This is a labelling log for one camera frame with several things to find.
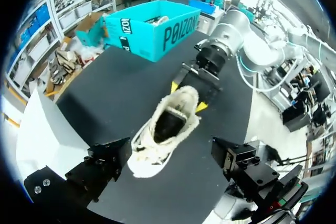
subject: white sneaker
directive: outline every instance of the white sneaker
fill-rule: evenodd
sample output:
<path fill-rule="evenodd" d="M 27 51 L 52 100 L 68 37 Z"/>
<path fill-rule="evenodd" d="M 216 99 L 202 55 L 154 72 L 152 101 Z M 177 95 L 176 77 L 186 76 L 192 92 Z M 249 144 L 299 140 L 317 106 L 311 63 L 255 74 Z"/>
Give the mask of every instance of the white sneaker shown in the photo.
<path fill-rule="evenodd" d="M 150 178 L 164 168 L 175 148 L 198 126 L 197 104 L 198 92 L 190 86 L 161 100 L 153 116 L 132 140 L 133 153 L 128 167 L 134 177 Z"/>

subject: white metal shelf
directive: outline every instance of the white metal shelf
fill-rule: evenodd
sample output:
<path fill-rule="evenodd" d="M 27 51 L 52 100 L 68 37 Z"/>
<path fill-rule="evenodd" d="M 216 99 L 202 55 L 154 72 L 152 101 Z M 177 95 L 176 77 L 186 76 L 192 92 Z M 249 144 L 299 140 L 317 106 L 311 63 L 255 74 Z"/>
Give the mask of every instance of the white metal shelf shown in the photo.
<path fill-rule="evenodd" d="M 27 14 L 27 16 L 25 17 L 25 19 L 21 22 L 21 24 L 20 24 L 20 26 L 19 26 L 19 28 L 18 29 L 20 29 L 21 27 L 22 27 L 22 25 L 24 24 L 24 23 L 26 23 L 27 22 L 27 20 L 37 11 L 37 9 L 39 9 L 41 6 L 43 6 L 44 4 L 46 3 L 46 0 L 43 0 L 43 1 L 41 1 L 31 12 L 29 12 L 28 14 Z"/>
<path fill-rule="evenodd" d="M 6 79 L 9 82 L 10 86 L 13 87 L 13 89 L 21 96 L 23 97 L 26 101 L 29 100 L 29 97 L 26 96 L 19 88 L 18 86 L 14 83 L 14 81 L 9 77 L 9 75 L 6 75 Z"/>
<path fill-rule="evenodd" d="M 105 9 L 105 8 L 107 8 L 107 7 L 110 7 L 111 5 L 113 5 L 113 3 L 109 3 L 109 4 L 106 4 L 106 5 L 103 5 L 103 6 L 99 7 L 99 8 L 97 8 L 97 9 L 92 10 L 92 12 L 99 12 L 100 10 L 103 10 L 103 9 Z M 66 28 L 64 28 L 64 29 L 62 30 L 62 32 L 63 32 L 63 33 L 66 33 L 71 27 L 73 27 L 73 26 L 75 26 L 76 24 L 78 24 L 79 22 L 81 22 L 86 16 L 87 16 L 87 14 L 84 15 L 83 17 L 78 18 L 78 19 L 77 19 L 75 22 L 73 22 L 71 25 L 69 25 L 69 26 L 67 26 Z"/>
<path fill-rule="evenodd" d="M 80 4 L 83 1 L 85 1 L 85 0 L 78 0 L 78 1 L 74 2 L 73 4 L 71 4 L 71 5 L 67 6 L 67 7 L 65 7 L 64 9 L 60 10 L 59 12 L 57 12 L 57 15 L 59 16 L 59 15 L 65 13 L 67 10 L 70 10 L 71 8 L 73 8 L 74 6 Z"/>
<path fill-rule="evenodd" d="M 20 52 L 18 53 L 18 55 L 16 56 L 12 66 L 9 69 L 8 73 L 11 73 L 13 71 L 13 68 L 17 62 L 17 60 L 20 58 L 20 56 L 22 55 L 22 53 L 26 50 L 27 46 L 29 45 L 29 43 L 34 39 L 34 37 L 39 34 L 49 23 L 50 23 L 50 19 L 48 21 L 46 21 L 41 27 L 39 27 L 37 29 L 37 31 L 31 36 L 31 38 L 29 39 L 29 41 L 24 45 L 24 47 L 20 50 Z"/>
<path fill-rule="evenodd" d="M 26 81 L 28 80 L 29 76 L 31 75 L 31 73 L 34 71 L 34 69 L 36 68 L 37 64 L 41 61 L 41 59 L 43 58 L 44 55 L 46 55 L 46 53 L 58 42 L 58 39 L 55 39 L 52 43 L 50 43 L 49 47 L 47 48 L 47 50 L 45 50 L 45 52 L 40 56 L 40 58 L 38 60 L 36 60 L 34 62 L 34 64 L 32 65 L 27 77 L 25 78 L 23 84 L 20 86 L 20 90 L 23 88 L 23 86 L 26 84 Z"/>

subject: black metal bracket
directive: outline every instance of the black metal bracket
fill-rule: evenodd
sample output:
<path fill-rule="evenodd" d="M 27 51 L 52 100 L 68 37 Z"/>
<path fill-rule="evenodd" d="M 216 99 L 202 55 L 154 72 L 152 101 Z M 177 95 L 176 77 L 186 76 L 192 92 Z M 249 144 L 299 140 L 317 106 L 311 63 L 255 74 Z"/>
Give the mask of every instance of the black metal bracket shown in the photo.
<path fill-rule="evenodd" d="M 275 210 L 291 209 L 308 190 L 308 185 L 298 178 L 302 166 L 296 166 L 285 177 L 278 179 L 279 173 L 262 163 L 256 156 L 256 149 L 249 144 L 236 145 L 214 137 L 212 156 L 224 176 L 228 180 L 232 178 L 244 197 L 258 206 L 251 217 L 253 223 L 265 220 Z"/>
<path fill-rule="evenodd" d="M 123 166 L 132 154 L 130 138 L 107 144 L 96 144 L 88 149 L 84 161 L 70 170 L 64 180 L 48 166 L 29 175 L 24 186 L 34 202 L 63 221 L 110 221 L 89 211 L 90 202 L 98 202 L 99 195 L 110 181 L 117 181 Z"/>

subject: black table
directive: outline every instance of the black table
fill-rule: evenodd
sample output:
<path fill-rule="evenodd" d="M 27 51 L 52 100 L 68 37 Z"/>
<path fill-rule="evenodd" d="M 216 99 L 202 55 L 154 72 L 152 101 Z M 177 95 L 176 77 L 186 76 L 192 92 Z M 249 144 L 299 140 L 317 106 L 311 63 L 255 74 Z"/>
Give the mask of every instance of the black table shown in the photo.
<path fill-rule="evenodd" d="M 57 105 L 89 145 L 133 137 L 169 94 L 181 63 L 195 58 L 194 45 L 206 37 L 195 32 L 157 63 L 110 47 L 71 83 Z M 134 178 L 125 166 L 90 210 L 125 223 L 203 222 L 228 185 L 211 157 L 212 136 L 242 144 L 252 99 L 235 59 L 219 77 L 224 91 L 199 113 L 200 125 L 167 166 L 150 179 Z"/>

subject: teal bin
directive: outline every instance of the teal bin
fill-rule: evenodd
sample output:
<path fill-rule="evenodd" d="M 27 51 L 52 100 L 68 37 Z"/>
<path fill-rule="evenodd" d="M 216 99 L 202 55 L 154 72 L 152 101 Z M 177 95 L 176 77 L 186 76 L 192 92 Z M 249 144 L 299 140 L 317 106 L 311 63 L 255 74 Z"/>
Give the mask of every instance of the teal bin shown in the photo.
<path fill-rule="evenodd" d="M 253 22 L 255 20 L 256 16 L 252 12 L 247 10 L 246 7 L 241 6 L 239 7 L 239 10 L 246 15 L 250 22 Z"/>
<path fill-rule="evenodd" d="M 96 47 L 104 35 L 102 13 L 91 13 L 76 28 L 76 36 L 84 46 Z"/>
<path fill-rule="evenodd" d="M 109 36 L 104 38 L 104 44 L 157 62 L 195 31 L 200 12 L 198 8 L 169 1 L 133 6 L 103 18 Z M 164 16 L 169 20 L 152 24 Z"/>

